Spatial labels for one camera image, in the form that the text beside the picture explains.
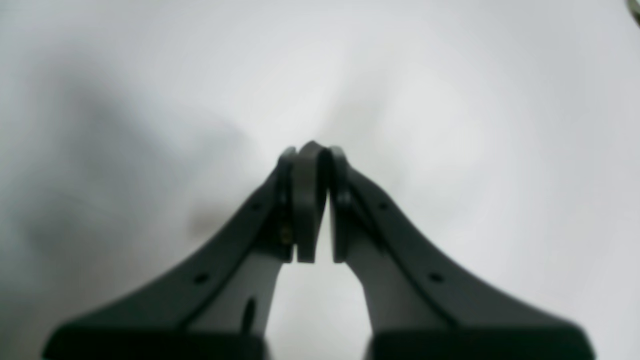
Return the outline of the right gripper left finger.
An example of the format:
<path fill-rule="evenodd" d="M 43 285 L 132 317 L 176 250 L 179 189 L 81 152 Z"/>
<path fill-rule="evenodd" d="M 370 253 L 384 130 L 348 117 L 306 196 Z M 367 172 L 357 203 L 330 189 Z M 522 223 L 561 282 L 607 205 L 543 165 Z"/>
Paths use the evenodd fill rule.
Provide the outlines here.
<path fill-rule="evenodd" d="M 186 260 L 60 326 L 44 360 L 267 360 L 283 264 L 315 260 L 327 149 L 287 148 L 263 184 Z"/>

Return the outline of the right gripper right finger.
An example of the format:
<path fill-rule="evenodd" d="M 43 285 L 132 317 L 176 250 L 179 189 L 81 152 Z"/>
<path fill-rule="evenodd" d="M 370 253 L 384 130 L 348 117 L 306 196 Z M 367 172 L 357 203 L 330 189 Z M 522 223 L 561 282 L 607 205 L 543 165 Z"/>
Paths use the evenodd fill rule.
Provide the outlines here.
<path fill-rule="evenodd" d="M 496 289 L 439 250 L 393 199 L 329 151 L 333 259 L 356 275 L 368 360 L 593 360 L 580 326 Z"/>

